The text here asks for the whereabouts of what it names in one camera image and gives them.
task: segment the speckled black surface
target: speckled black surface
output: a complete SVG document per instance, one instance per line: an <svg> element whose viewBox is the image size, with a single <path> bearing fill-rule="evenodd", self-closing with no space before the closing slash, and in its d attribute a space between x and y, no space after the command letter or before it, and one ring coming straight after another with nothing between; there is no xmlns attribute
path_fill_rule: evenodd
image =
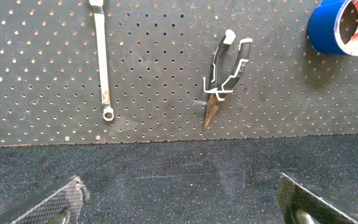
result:
<svg viewBox="0 0 358 224"><path fill-rule="evenodd" d="M358 135L0 148L0 214L78 175L82 223L283 223L292 172L358 207Z"/></svg>

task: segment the pliers jaw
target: pliers jaw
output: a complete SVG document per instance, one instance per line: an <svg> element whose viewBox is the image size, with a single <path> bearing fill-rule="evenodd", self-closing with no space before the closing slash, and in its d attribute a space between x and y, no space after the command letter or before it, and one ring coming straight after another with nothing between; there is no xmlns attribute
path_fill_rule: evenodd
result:
<svg viewBox="0 0 358 224"><path fill-rule="evenodd" d="M204 118L203 131L207 128L209 122L216 114L219 108L219 102L224 101L228 93L233 92L234 86L240 80L242 74L245 72L247 62L249 60L250 49L252 47L252 39L246 38L240 40L239 51L237 53L236 62L231 70L230 74L226 78L222 78L223 75L223 59L222 55L225 55L230 48L236 34L228 29L216 48L215 55L212 61L211 81L209 90L206 89L206 78L203 77L204 92L213 94L209 97L206 116Z"/></svg>

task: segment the wrench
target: wrench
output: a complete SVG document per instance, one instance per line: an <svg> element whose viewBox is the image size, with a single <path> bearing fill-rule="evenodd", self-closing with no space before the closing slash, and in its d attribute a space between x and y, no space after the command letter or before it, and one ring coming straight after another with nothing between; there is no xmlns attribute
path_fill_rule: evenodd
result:
<svg viewBox="0 0 358 224"><path fill-rule="evenodd" d="M96 41L98 43L98 60L100 87L102 93L103 118L105 121L114 119L114 110L110 103L109 78L107 73L106 39L104 37L104 12L103 0L89 0L94 12L94 23L96 25Z"/></svg>

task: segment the black pliers handle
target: black pliers handle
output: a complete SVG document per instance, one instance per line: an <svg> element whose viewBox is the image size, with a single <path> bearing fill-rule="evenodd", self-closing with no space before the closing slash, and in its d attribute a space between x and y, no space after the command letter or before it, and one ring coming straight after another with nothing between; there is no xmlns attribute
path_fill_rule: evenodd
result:
<svg viewBox="0 0 358 224"><path fill-rule="evenodd" d="M249 54L252 47L252 39L245 38L240 40L236 63L234 64L231 73L225 79L222 79L221 73L223 67L223 59L221 58L221 55L224 55L227 52L235 38L236 34L233 32L233 30L228 29L215 51L215 55L212 62L211 84L209 90L206 90L206 78L203 77L204 92L215 94L218 101L224 101L225 96L228 93L233 92L233 88L241 78L242 74L245 72L247 62L249 60Z"/></svg>

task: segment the pegboard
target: pegboard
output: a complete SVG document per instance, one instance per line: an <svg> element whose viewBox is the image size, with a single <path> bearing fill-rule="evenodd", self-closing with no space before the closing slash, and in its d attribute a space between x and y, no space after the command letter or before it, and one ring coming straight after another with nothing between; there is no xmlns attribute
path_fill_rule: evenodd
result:
<svg viewBox="0 0 358 224"><path fill-rule="evenodd" d="M104 2L112 123L89 2L0 0L0 146L358 133L358 57L313 50L316 1ZM202 132L226 29L253 38L250 62Z"/></svg>

